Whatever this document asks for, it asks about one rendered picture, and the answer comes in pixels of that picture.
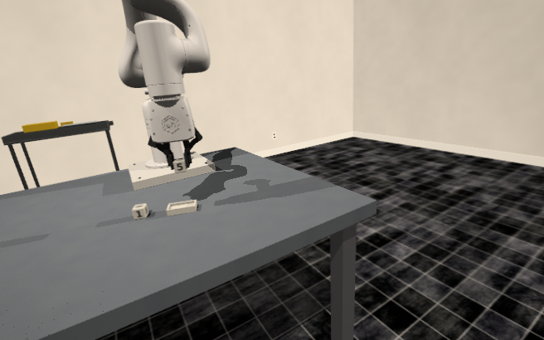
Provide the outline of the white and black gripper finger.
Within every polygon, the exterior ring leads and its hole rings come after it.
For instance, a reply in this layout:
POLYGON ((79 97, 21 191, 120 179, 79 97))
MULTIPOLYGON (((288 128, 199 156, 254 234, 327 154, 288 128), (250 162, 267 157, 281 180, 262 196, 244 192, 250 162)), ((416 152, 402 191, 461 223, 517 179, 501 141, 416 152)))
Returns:
POLYGON ((149 141, 148 141, 148 146, 157 148, 158 150, 163 152, 167 157, 168 166, 171 167, 171 170, 174 169, 174 167, 173 167, 174 156, 173 156, 172 150, 170 149, 170 143, 163 143, 163 144, 155 143, 155 142, 152 141, 152 137, 150 135, 150 138, 149 138, 149 141), (169 149, 168 149, 168 146, 169 146, 169 149))
MULTIPOLYGON (((195 126, 194 126, 195 127, 195 126)), ((202 140, 202 135, 198 132, 198 130, 196 129, 195 127, 195 138, 189 142, 189 140, 186 140, 186 141, 182 141, 183 142, 183 146, 184 146, 184 158, 185 158, 185 164, 186 164, 186 168, 189 168, 190 167, 190 163, 192 163, 192 157, 191 157, 191 152, 190 150, 192 149, 192 147, 198 143, 199 141, 202 140)))

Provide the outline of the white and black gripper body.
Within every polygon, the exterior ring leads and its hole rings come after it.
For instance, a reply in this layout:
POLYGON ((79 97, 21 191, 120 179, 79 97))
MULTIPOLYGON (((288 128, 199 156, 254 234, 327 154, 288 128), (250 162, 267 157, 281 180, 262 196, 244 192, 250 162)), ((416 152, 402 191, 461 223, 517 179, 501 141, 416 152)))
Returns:
POLYGON ((148 102, 148 121, 155 143, 186 141, 195 136, 192 111, 184 96, 148 102))

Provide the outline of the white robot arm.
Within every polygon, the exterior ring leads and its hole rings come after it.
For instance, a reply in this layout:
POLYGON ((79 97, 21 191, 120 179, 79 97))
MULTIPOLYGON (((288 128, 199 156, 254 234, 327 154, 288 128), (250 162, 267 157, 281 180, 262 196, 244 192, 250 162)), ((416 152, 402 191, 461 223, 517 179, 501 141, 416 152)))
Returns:
POLYGON ((143 102, 142 109, 150 138, 148 102, 185 94, 184 74, 210 67, 209 46, 199 17, 184 0, 122 0, 122 4, 126 39, 119 78, 131 88, 148 87, 144 93, 152 98, 143 102), (176 37, 173 24, 186 39, 176 37))

